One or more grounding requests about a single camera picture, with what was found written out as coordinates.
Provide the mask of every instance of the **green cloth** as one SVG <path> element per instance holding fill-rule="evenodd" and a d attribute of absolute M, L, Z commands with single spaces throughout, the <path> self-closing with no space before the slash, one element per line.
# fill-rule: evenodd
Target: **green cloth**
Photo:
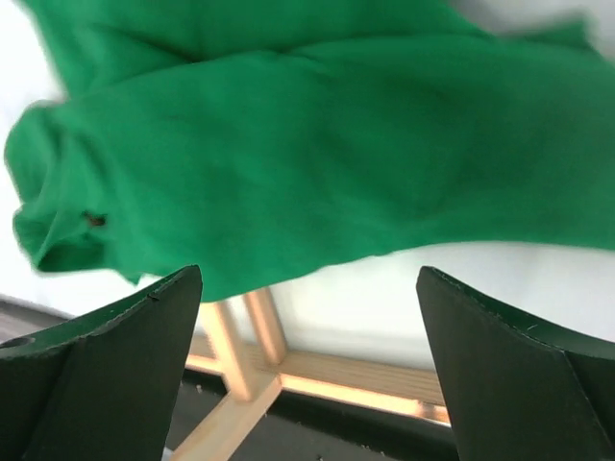
<path fill-rule="evenodd" d="M 580 23 L 495 37 L 437 0 L 26 3 L 69 94 L 6 147 L 41 271 L 196 263 L 213 301 L 441 242 L 615 250 L 615 68 Z"/>

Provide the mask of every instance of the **green towel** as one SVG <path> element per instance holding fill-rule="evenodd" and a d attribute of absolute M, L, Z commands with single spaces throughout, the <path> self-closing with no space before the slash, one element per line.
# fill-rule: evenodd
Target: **green towel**
<path fill-rule="evenodd" d="M 204 300 L 442 242 L 615 250 L 615 68 L 437 0 L 28 0 L 69 99 L 6 160 L 41 271 Z"/>

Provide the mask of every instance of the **wooden leg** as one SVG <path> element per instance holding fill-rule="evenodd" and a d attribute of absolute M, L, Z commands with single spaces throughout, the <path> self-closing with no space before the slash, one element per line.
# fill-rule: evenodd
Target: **wooden leg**
<path fill-rule="evenodd" d="M 250 402 L 227 395 L 175 450 L 171 461 L 227 461 L 282 390 L 272 374 L 257 372 L 257 394 Z"/>
<path fill-rule="evenodd" d="M 239 401 L 252 400 L 258 390 L 257 372 L 246 355 L 226 304 L 202 303 L 200 318 L 220 363 L 229 395 Z"/>
<path fill-rule="evenodd" d="M 270 365 L 280 365 L 286 356 L 286 340 L 268 288 L 243 295 L 258 342 Z"/>

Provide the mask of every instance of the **white surface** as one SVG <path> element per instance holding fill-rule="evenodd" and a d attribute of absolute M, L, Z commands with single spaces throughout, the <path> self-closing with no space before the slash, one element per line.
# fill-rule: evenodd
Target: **white surface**
<path fill-rule="evenodd" d="M 586 11 L 593 19 L 599 49 L 615 56 L 612 0 L 461 0 L 456 5 L 494 31 L 527 28 L 570 11 Z M 28 104 L 61 95 L 32 25 L 9 0 L 0 0 L 0 63 L 3 145 L 10 126 Z M 11 219 L 18 201 L 5 170 L 0 172 L 0 194 L 0 293 L 76 316 L 134 291 L 106 271 L 53 277 L 34 273 L 12 237 Z M 291 347 L 430 367 L 414 291 L 423 265 L 436 266 L 561 325 L 615 341 L 615 254 L 477 243 L 367 258 L 274 287 Z M 233 300 L 233 306 L 240 329 L 251 336 L 240 301 Z"/>

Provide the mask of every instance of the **wooden frame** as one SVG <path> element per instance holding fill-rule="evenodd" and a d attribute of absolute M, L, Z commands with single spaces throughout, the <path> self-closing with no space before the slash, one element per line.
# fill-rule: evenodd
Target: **wooden frame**
<path fill-rule="evenodd" d="M 226 461 L 282 390 L 448 423 L 434 372 L 287 350 L 267 288 L 243 296 L 258 345 L 243 343 L 225 303 L 201 304 L 208 337 L 195 336 L 186 367 L 221 375 L 228 395 L 171 457 Z"/>

